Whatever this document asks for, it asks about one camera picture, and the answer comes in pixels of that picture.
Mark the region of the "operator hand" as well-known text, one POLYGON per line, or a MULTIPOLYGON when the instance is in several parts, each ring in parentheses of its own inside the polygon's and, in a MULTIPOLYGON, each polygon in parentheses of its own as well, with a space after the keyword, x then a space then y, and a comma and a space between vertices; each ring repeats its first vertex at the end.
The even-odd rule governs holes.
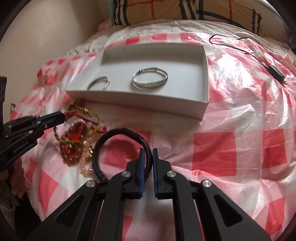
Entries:
POLYGON ((22 167, 22 159, 18 158, 9 170, 1 172, 1 181, 8 180, 12 194, 18 198, 22 198, 26 192, 25 172, 22 167))

